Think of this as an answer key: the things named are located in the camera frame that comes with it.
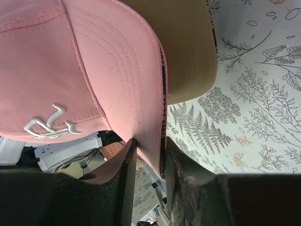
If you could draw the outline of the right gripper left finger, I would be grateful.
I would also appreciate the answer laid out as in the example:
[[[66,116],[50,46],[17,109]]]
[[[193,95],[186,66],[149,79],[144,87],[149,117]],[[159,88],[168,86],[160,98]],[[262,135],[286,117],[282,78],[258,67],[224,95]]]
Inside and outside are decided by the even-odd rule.
[[[77,179],[63,173],[2,173],[3,226],[129,226],[132,224],[137,144]]]

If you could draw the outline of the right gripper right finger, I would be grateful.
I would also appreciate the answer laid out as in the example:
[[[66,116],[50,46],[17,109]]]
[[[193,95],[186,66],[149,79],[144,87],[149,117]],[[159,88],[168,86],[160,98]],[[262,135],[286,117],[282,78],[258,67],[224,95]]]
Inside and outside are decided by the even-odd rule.
[[[174,226],[298,226],[301,177],[289,174],[216,175],[168,138],[167,210]]]

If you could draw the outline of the pink cap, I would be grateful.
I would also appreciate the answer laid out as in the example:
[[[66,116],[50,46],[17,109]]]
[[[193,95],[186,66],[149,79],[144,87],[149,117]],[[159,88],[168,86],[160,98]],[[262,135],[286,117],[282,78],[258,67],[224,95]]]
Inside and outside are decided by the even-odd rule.
[[[0,3],[0,134],[61,143],[112,130],[165,178],[167,67],[118,0]]]

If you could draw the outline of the khaki cap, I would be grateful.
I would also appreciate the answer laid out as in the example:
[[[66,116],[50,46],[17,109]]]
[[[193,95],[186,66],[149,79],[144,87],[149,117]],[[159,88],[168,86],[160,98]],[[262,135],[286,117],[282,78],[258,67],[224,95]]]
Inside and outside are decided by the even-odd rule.
[[[214,23],[206,0],[125,0],[162,44],[168,73],[169,105],[205,94],[217,75]]]

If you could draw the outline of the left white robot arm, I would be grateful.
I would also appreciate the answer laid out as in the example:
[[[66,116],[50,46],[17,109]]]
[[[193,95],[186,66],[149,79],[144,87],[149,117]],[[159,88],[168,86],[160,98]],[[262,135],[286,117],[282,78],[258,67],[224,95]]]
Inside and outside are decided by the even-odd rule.
[[[113,131],[100,131],[84,138],[57,144],[36,144],[0,138],[0,168],[33,168],[50,172],[73,162],[88,164],[92,159],[113,157],[125,142]]]

